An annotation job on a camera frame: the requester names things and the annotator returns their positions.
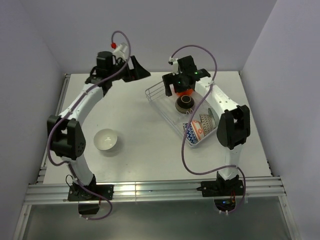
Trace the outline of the orange plastic square bowl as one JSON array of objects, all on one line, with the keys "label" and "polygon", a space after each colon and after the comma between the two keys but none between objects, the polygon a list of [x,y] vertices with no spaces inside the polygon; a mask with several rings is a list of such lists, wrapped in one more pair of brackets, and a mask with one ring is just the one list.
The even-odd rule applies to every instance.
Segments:
[{"label": "orange plastic square bowl", "polygon": [[176,92],[175,94],[177,96],[181,97],[181,96],[184,96],[184,95],[190,96],[193,92],[194,92],[193,89],[188,89],[188,90],[185,90],[185,91],[182,91],[182,92]]}]

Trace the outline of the plain white bowl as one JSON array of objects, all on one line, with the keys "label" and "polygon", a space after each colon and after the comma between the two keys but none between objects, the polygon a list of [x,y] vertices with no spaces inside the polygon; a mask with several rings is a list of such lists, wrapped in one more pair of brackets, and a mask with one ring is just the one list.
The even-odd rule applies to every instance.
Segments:
[{"label": "plain white bowl", "polygon": [[112,129],[105,128],[98,131],[94,138],[93,144],[100,151],[108,151],[112,149],[118,141],[116,132]]}]

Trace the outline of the brown geometric patterned bowl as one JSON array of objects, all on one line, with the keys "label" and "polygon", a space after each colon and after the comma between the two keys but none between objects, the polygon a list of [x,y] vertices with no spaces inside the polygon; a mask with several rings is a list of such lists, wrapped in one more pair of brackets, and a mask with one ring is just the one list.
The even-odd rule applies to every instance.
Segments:
[{"label": "brown geometric patterned bowl", "polygon": [[200,118],[200,123],[202,125],[202,128],[204,130],[205,136],[216,129],[215,120],[209,114],[200,114],[199,118]]}]

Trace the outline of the pale green ribbed bowl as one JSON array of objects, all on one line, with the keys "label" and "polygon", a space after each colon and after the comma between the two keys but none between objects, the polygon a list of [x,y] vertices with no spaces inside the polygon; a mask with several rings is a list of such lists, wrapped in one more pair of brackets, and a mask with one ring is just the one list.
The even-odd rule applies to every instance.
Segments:
[{"label": "pale green ribbed bowl", "polygon": [[208,114],[208,115],[210,116],[210,118],[211,118],[213,127],[216,128],[216,127],[217,127],[216,112],[215,112],[211,107],[209,107],[209,108],[207,109],[207,114]]}]

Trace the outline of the red blue patterned bowl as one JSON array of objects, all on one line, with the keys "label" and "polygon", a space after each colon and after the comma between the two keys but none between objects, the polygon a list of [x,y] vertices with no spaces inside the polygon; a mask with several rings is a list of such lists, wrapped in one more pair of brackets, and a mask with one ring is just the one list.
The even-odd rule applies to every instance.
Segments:
[{"label": "red blue patterned bowl", "polygon": [[182,124],[183,131],[186,133],[186,139],[189,141],[189,143],[191,145],[195,145],[198,143],[196,133],[195,133],[194,129],[192,128],[191,124],[189,125],[189,127],[187,127],[187,126],[188,126],[188,123]]}]

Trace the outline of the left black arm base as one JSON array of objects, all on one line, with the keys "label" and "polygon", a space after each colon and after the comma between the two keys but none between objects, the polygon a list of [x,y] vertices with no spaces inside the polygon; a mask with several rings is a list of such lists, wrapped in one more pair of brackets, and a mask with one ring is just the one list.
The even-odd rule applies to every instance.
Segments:
[{"label": "left black arm base", "polygon": [[78,213],[82,216],[91,217],[98,213],[100,210],[100,204],[104,197],[108,200],[112,200],[114,193],[114,185],[112,184],[103,184],[90,187],[94,193],[98,194],[96,196],[92,193],[89,193],[83,190],[77,184],[73,184],[69,187],[67,200],[69,202],[78,202]]}]

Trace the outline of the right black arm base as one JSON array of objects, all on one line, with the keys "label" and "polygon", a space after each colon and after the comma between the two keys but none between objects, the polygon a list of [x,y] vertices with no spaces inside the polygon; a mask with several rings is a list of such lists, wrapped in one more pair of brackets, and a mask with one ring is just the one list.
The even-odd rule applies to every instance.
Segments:
[{"label": "right black arm base", "polygon": [[203,198],[213,198],[217,210],[223,214],[233,213],[246,198],[246,182],[241,179],[202,181],[196,188]]}]

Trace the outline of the orange floral patterned bowl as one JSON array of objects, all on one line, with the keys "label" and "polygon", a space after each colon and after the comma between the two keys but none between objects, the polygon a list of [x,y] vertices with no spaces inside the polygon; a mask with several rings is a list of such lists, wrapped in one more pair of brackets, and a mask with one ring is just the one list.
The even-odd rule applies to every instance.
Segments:
[{"label": "orange floral patterned bowl", "polygon": [[201,141],[206,136],[204,128],[203,128],[202,123],[200,121],[193,120],[191,122],[191,127],[192,127],[193,132],[195,133],[198,141]]}]

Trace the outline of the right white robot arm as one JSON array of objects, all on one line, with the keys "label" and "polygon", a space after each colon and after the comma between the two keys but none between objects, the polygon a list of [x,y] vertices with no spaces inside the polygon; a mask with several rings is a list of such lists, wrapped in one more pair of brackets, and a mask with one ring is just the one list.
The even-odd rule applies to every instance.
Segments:
[{"label": "right white robot arm", "polygon": [[169,64],[173,66],[173,71],[162,77],[166,96],[193,89],[217,113],[219,122],[216,136],[225,147],[226,155],[225,165],[215,169],[217,178],[213,182],[213,191],[221,196],[232,191],[244,195],[246,179],[238,165],[243,145],[251,134],[248,106],[240,106],[231,100],[213,80],[207,84],[202,82],[201,78],[210,77],[210,74],[205,69],[197,69],[192,56],[170,57]]}]

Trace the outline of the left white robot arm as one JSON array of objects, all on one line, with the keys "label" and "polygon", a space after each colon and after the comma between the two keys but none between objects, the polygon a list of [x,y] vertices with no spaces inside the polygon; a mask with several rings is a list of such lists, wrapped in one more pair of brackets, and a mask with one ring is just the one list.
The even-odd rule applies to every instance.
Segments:
[{"label": "left white robot arm", "polygon": [[86,200],[95,198],[98,193],[96,177],[84,157],[86,139],[82,124],[86,117],[107,94],[114,81],[128,83],[150,75],[134,55],[126,59],[109,51],[101,51],[97,54],[96,66],[91,69],[80,94],[63,112],[47,119],[48,159],[56,167],[63,164],[68,166],[73,178],[73,193]]}]

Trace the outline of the brown glazed bowl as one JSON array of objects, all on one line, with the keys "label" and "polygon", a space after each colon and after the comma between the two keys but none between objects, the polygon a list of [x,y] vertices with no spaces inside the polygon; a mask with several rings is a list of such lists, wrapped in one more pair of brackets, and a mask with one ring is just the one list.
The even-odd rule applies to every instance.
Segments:
[{"label": "brown glazed bowl", "polygon": [[182,114],[191,113],[194,110],[195,101],[189,95],[181,95],[175,101],[175,108]]}]

